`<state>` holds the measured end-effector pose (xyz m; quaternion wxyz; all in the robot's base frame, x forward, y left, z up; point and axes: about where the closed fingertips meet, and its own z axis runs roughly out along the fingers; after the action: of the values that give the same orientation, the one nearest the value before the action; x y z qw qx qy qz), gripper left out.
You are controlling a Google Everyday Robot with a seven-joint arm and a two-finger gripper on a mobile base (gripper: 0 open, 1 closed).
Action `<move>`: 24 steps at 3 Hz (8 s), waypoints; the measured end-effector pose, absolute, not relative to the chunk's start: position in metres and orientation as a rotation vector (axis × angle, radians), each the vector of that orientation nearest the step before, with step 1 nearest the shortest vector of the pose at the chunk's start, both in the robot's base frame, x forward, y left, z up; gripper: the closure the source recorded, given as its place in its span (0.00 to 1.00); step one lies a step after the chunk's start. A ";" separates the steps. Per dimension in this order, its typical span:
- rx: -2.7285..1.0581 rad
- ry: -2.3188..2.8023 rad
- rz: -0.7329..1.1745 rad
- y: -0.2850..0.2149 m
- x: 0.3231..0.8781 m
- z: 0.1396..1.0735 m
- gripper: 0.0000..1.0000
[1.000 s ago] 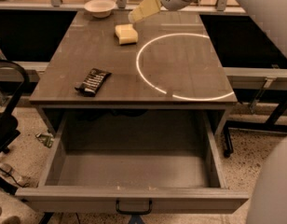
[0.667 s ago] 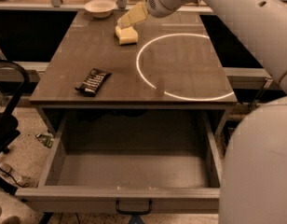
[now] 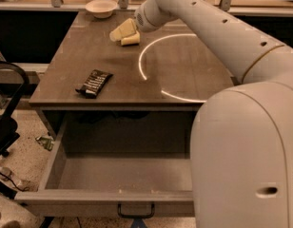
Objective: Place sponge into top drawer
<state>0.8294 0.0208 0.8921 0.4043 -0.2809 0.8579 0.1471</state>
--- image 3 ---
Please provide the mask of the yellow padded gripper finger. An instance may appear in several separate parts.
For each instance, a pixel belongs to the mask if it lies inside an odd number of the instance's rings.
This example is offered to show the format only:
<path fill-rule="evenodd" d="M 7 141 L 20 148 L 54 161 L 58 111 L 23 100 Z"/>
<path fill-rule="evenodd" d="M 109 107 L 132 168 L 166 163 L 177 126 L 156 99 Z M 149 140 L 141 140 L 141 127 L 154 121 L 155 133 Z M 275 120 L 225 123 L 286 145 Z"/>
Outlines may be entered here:
<path fill-rule="evenodd" d="M 129 18 L 109 34 L 109 39 L 112 42 L 121 41 L 124 38 L 134 35 L 136 32 L 137 26 L 135 21 Z"/>

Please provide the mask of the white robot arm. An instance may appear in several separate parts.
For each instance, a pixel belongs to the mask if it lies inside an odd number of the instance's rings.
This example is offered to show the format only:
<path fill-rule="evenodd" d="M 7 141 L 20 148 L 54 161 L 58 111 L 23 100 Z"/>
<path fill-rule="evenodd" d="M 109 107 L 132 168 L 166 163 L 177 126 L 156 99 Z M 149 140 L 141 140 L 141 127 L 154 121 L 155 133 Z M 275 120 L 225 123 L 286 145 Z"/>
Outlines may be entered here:
<path fill-rule="evenodd" d="M 175 19 L 239 82 L 210 97 L 192 125 L 198 228 L 293 228 L 293 48 L 205 0 L 147 0 L 110 38 Z"/>

